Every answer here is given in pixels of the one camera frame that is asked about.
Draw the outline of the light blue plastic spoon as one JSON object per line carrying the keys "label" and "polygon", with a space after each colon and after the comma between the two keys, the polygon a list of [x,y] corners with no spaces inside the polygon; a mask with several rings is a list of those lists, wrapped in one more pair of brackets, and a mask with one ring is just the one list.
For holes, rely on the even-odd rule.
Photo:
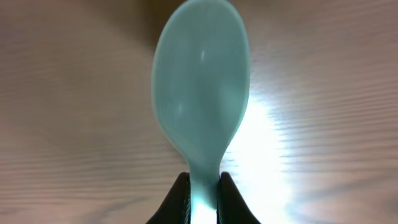
{"label": "light blue plastic spoon", "polygon": [[166,137],[190,169],[195,209],[215,209],[221,159],[243,119],[250,50],[228,1],[181,4],[155,50],[152,104]]}

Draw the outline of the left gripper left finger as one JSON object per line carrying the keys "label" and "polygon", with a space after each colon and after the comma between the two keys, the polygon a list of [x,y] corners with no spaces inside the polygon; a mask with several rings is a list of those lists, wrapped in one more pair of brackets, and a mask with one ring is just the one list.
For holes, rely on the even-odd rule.
{"label": "left gripper left finger", "polygon": [[190,175],[182,172],[147,224],[190,223]]}

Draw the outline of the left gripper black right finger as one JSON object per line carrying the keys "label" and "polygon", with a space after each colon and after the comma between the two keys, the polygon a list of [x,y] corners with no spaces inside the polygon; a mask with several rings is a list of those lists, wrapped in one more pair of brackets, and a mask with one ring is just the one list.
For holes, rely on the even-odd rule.
{"label": "left gripper black right finger", "polygon": [[218,184],[217,224],[260,224],[228,172],[221,173]]}

